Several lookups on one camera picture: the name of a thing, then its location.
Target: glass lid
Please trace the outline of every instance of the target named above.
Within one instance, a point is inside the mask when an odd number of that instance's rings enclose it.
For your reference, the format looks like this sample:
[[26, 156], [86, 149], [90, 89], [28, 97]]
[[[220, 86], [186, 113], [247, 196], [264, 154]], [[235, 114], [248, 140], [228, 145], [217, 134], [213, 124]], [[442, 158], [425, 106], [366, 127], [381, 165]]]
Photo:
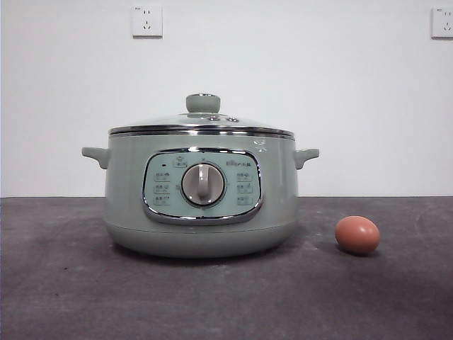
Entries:
[[114, 127], [110, 135], [163, 135], [163, 134], [263, 134], [268, 137], [289, 137], [294, 134], [250, 119], [237, 118], [219, 113], [220, 97], [209, 93], [197, 93], [185, 99], [188, 113], [143, 120], [131, 125]]

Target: lid knob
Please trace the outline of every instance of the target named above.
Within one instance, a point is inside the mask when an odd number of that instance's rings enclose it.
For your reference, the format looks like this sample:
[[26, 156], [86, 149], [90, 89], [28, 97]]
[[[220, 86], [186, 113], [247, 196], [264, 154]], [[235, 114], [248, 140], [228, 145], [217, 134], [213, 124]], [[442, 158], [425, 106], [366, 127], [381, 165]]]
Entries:
[[220, 97], [209, 93], [196, 93], [185, 97], [185, 106], [191, 113], [218, 113]]

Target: stainless steel rim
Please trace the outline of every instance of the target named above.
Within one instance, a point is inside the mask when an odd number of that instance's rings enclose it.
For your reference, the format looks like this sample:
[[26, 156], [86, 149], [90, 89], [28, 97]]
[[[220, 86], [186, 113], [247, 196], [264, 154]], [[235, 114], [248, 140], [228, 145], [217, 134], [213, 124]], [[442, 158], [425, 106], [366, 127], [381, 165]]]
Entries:
[[294, 133], [269, 127], [237, 127], [227, 125], [143, 125], [115, 127], [109, 135], [246, 135], [294, 140]]

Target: brown egg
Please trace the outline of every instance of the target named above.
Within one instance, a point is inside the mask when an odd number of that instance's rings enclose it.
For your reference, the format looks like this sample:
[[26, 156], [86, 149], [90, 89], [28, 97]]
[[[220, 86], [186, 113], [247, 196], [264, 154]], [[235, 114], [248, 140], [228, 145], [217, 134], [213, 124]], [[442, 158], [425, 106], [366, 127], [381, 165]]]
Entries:
[[348, 216], [338, 222], [335, 238], [342, 248], [356, 254], [375, 250], [381, 239], [376, 225], [362, 216]]

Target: electrical socket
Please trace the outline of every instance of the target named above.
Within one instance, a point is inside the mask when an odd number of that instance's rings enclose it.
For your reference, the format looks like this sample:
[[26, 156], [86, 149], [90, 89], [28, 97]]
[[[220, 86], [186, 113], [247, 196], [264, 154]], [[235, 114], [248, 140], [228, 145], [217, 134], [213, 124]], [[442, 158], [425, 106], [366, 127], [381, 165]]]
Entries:
[[162, 36], [162, 6], [134, 6], [131, 14], [133, 37]]
[[453, 7], [431, 10], [431, 37], [453, 38]]

